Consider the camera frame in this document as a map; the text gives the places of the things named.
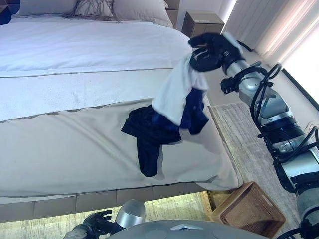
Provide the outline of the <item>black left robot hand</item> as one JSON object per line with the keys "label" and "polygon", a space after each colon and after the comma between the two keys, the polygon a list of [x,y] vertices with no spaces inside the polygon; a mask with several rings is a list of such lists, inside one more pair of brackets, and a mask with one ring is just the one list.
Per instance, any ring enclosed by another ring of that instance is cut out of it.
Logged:
{"label": "black left robot hand", "polygon": [[112,210],[105,210],[89,215],[83,222],[88,227],[90,239],[98,239],[101,235],[113,234],[115,224],[111,222]]}

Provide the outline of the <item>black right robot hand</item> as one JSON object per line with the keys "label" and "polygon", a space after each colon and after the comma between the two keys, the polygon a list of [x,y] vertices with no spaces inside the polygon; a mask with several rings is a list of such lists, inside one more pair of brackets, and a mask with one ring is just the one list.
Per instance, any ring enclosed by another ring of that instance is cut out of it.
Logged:
{"label": "black right robot hand", "polygon": [[188,43],[195,49],[189,63],[198,72],[219,68],[227,72],[231,64],[244,60],[241,45],[228,32],[223,34],[207,32],[191,38]]}

